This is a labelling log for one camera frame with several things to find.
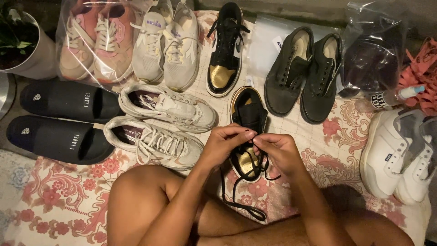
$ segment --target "white flower pot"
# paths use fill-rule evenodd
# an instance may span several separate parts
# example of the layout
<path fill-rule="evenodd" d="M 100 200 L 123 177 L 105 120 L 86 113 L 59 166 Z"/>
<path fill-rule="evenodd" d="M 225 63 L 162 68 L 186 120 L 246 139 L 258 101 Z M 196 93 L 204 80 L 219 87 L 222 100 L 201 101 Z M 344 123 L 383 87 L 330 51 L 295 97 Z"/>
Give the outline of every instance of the white flower pot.
<path fill-rule="evenodd" d="M 39 30 L 39 40 L 33 53 L 20 65 L 0 70 L 0 72 L 18 74 L 32 79 L 51 79 L 57 76 L 55 43 L 40 28 L 36 20 L 25 13 Z"/>

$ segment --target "potted plant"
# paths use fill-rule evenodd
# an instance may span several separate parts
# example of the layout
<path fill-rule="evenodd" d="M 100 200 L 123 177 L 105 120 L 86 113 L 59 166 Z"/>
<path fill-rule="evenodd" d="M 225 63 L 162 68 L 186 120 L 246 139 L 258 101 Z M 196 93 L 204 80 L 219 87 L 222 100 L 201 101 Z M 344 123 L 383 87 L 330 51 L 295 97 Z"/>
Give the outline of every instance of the potted plant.
<path fill-rule="evenodd" d="M 0 0 L 0 72 L 33 79 L 56 77 L 55 43 L 12 0 Z"/>

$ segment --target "black shoelace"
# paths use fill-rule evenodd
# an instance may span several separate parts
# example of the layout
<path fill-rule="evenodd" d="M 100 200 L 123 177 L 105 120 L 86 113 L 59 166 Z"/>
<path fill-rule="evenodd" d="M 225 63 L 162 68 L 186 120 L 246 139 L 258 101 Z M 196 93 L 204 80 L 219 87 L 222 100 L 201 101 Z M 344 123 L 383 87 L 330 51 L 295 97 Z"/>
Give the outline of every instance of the black shoelace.
<path fill-rule="evenodd" d="M 244 150 L 243 152 L 245 152 L 245 153 L 247 153 L 247 154 L 249 155 L 249 157 L 250 157 L 250 161 L 252 162 L 252 170 L 251 170 L 250 172 L 248 172 L 248 173 L 242 175 L 241 177 L 239 177 L 239 178 L 235 181 L 234 188 L 233 188 L 233 190 L 232 190 L 232 202 L 231 202 L 231 201 L 226 200 L 226 198 L 225 198 L 225 177 L 223 176 L 223 171 L 222 171 L 222 169 L 220 168 L 220 174 L 221 174 L 221 177 L 222 177 L 222 199 L 223 199 L 223 202 L 224 202 L 225 204 L 227 204 L 227 205 L 229 205 L 229 206 L 232 206 L 232 207 L 236 207 L 236 208 L 244 209 L 244 210 L 246 210 L 250 215 L 252 215 L 254 218 L 256 218 L 257 220 L 259 220 L 259 221 L 265 221 L 265 220 L 266 220 L 266 215 L 265 215 L 265 213 L 264 213 L 262 210 L 260 210 L 260 209 L 258 209 L 258 208 L 255 208 L 255 207 L 252 207 L 252 206 L 243 205 L 243 204 L 239 204 L 239 203 L 236 203 L 236 202 L 235 202 L 235 193 L 236 193 L 237 185 L 238 185 L 238 183 L 239 183 L 241 180 L 247 178 L 247 177 L 248 177 L 251 173 L 253 173 L 253 172 L 255 173 L 256 176 L 259 175 L 261 172 L 264 172 L 264 176 L 265 176 L 265 178 L 266 178 L 267 180 L 269 180 L 269 181 L 277 180 L 277 179 L 279 179 L 279 178 L 281 177 L 281 175 L 279 175 L 278 177 L 273 178 L 273 179 L 269 179 L 269 178 L 267 178 L 267 169 L 268 169 L 268 167 L 269 167 L 269 159 L 267 158 L 266 165 L 264 165 L 264 167 L 263 167 L 261 162 L 262 162 L 263 157 L 264 157 L 265 155 L 261 155 L 261 156 L 260 156 L 260 159 L 258 160 L 258 166 L 256 166 L 256 165 L 255 165 L 255 162 L 253 161 L 252 155 L 251 155 L 247 150 Z"/>
<path fill-rule="evenodd" d="M 227 21 L 227 25 L 225 23 L 220 22 L 217 19 L 211 26 L 208 35 L 206 37 L 210 37 L 211 34 L 217 30 L 217 46 L 216 46 L 216 62 L 228 62 L 228 59 L 234 54 L 234 45 L 237 37 L 240 37 L 243 42 L 243 36 L 240 31 L 244 31 L 250 33 L 249 29 L 242 24 L 237 24 L 233 21 Z"/>

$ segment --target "pink sneaker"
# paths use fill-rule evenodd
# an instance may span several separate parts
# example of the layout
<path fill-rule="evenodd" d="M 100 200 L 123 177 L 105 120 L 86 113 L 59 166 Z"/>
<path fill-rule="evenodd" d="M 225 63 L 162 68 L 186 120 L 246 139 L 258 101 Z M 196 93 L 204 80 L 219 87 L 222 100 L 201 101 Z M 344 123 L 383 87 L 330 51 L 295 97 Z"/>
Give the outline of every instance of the pink sneaker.
<path fill-rule="evenodd" d="M 61 74 L 69 80 L 82 80 L 93 71 L 94 29 L 97 15 L 103 7 L 98 4 L 84 5 L 83 1 L 78 0 L 70 11 L 59 61 Z"/>
<path fill-rule="evenodd" d="M 135 13 L 129 4 L 111 3 L 100 11 L 94 75 L 101 83 L 120 82 L 132 73 Z"/>
<path fill-rule="evenodd" d="M 437 116 L 437 66 L 434 65 L 437 61 L 437 42 L 433 38 L 426 39 L 415 59 L 408 50 L 406 54 L 411 64 L 402 72 L 398 87 L 423 85 L 425 92 L 407 99 L 405 103 L 410 107 L 419 103 L 427 116 Z"/>

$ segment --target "black slide sandal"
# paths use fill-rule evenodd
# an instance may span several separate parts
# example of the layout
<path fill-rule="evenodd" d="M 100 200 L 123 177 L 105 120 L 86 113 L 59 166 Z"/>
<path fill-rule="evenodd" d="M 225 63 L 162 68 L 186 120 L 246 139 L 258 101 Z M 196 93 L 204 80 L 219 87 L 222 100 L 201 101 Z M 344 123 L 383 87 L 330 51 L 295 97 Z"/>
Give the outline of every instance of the black slide sandal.
<path fill-rule="evenodd" d="M 91 165 L 106 159 L 112 146 L 91 123 L 39 116 L 19 116 L 7 127 L 7 139 L 15 146 L 54 160 Z"/>
<path fill-rule="evenodd" d="M 100 124 L 125 115 L 116 94 L 57 78 L 26 86 L 21 92 L 20 104 L 24 110 L 36 115 Z"/>

